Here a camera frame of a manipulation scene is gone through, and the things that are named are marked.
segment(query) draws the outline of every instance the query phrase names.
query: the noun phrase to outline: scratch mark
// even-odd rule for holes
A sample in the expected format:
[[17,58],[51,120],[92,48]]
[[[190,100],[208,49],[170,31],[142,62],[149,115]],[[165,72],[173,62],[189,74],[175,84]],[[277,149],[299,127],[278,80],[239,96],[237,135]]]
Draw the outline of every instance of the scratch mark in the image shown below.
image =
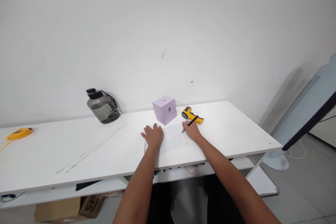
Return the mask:
[[[95,148],[95,147],[92,147],[91,149],[89,149],[88,151],[86,151],[84,154],[88,153],[89,151],[91,151],[91,150],[93,149],[89,154],[87,154],[86,156],[84,156],[81,160],[79,160],[76,164],[74,164],[69,170],[67,170],[66,173],[68,173],[71,169],[73,169],[74,167],[76,167],[76,165],[78,165],[80,162],[82,162],[85,158],[87,158],[88,156],[90,156],[95,150],[97,150],[100,146],[102,146],[104,143],[106,143],[111,137],[113,137],[114,134],[115,134],[117,131],[121,130],[121,129],[122,129],[123,127],[125,127],[126,125],[127,125],[127,124],[125,124],[124,126],[120,127],[120,128],[117,129],[116,131],[114,131],[110,137],[108,137],[106,140],[104,140],[104,141],[103,141],[100,145],[98,145],[96,148]],[[56,174],[59,173],[59,172],[61,172],[62,170],[64,170],[67,166],[68,166],[68,165],[66,165],[65,167],[63,167],[63,168],[62,168],[61,170],[59,170],[58,172],[56,172]]]
[[83,157],[81,160],[79,160],[76,164],[74,164],[69,170],[66,171],[66,173],[68,173],[72,168],[76,167],[76,165],[78,165],[80,162],[82,162],[84,159],[86,159],[88,156],[90,156],[93,152],[95,152],[100,146],[102,146],[104,143],[106,143],[109,139],[111,139],[114,134],[121,130],[122,128],[124,128],[127,124],[125,124],[124,126],[122,126],[121,128],[117,129],[116,131],[113,132],[113,134],[108,137],[104,142],[102,142],[100,145],[98,145],[93,151],[91,151],[89,154],[87,154],[85,157]]

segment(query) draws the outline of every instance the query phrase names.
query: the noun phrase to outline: paper sheet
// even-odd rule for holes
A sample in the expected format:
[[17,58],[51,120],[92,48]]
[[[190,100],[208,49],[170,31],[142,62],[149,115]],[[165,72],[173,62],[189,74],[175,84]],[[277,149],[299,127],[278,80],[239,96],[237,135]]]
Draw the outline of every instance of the paper sheet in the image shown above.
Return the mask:
[[[182,147],[188,143],[187,138],[182,134],[183,126],[182,123],[173,124],[171,126],[162,128],[163,130],[163,141],[160,146],[157,156],[162,155],[163,153],[172,151],[176,148]],[[145,151],[148,148],[148,144],[145,140]]]

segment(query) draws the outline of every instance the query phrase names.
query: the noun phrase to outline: lavender box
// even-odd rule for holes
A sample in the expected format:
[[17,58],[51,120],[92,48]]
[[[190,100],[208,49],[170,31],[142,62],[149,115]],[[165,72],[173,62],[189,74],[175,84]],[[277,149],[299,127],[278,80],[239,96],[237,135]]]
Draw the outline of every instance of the lavender box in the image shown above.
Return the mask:
[[167,125],[176,117],[176,105],[174,98],[163,96],[153,102],[153,107],[156,119],[163,125]]

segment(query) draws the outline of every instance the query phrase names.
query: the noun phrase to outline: black pen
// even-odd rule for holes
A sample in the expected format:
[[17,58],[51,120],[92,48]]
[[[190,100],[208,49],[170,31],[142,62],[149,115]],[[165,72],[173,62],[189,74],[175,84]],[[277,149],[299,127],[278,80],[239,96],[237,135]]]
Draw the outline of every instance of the black pen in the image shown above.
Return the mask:
[[196,119],[198,118],[198,115],[195,116],[195,118],[189,123],[187,124],[188,126],[190,126]]

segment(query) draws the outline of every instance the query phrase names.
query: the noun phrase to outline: gray water bottle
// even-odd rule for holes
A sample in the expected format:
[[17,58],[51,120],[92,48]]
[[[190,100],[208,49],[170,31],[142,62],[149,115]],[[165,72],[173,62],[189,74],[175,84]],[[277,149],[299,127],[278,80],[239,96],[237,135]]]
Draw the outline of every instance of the gray water bottle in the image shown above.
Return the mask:
[[87,105],[101,123],[111,123],[120,116],[116,101],[108,93],[96,89],[87,89],[86,92],[90,98]]

